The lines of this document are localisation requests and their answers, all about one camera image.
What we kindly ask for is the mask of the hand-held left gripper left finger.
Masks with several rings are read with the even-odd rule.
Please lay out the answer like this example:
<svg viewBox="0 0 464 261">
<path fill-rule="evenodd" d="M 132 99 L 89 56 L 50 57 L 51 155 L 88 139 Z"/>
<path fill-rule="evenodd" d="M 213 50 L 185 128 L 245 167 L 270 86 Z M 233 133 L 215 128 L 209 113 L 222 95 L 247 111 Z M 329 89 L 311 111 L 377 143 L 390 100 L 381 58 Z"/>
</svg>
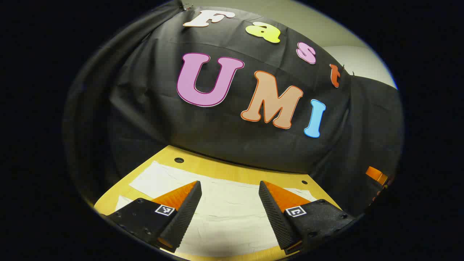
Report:
<svg viewBox="0 0 464 261">
<path fill-rule="evenodd" d="M 105 217 L 141 241 L 174 253 L 201 197 L 201 183 L 194 181 L 153 200 L 137 198 Z"/>
</svg>

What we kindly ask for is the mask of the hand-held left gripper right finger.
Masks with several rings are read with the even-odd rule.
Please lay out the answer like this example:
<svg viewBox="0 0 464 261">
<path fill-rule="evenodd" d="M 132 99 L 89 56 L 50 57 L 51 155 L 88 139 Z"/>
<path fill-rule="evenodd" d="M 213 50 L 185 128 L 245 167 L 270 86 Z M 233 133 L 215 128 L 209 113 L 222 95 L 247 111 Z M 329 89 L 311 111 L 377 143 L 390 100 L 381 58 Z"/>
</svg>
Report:
<svg viewBox="0 0 464 261">
<path fill-rule="evenodd" d="M 355 218 L 325 199 L 310 201 L 267 181 L 258 194 L 285 254 L 308 253 L 335 239 Z"/>
</svg>

